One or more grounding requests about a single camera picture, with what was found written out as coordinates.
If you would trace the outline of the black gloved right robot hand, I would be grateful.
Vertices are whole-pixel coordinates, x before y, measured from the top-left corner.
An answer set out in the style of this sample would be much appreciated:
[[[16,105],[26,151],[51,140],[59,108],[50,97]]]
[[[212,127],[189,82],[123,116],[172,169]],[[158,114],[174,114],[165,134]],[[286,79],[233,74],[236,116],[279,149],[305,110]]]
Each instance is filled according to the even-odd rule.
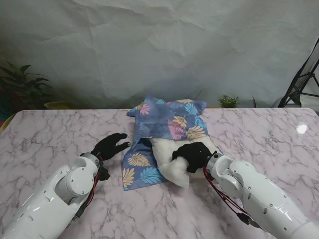
[[[206,166],[211,157],[216,153],[217,150],[210,152],[203,142],[194,142],[185,144],[174,151],[172,153],[172,160],[183,157],[188,163],[187,172],[195,173],[197,169]]]

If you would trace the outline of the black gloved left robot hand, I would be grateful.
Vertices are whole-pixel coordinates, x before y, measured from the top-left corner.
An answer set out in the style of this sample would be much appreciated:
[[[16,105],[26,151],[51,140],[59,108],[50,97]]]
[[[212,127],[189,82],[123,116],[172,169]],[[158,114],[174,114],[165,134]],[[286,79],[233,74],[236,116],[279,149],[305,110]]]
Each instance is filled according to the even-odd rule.
[[[101,157],[103,161],[109,160],[119,152],[130,147],[129,142],[124,142],[117,145],[120,140],[126,139],[127,137],[128,135],[126,133],[111,134],[98,142],[94,149],[91,151],[91,154],[96,156],[97,158]]]

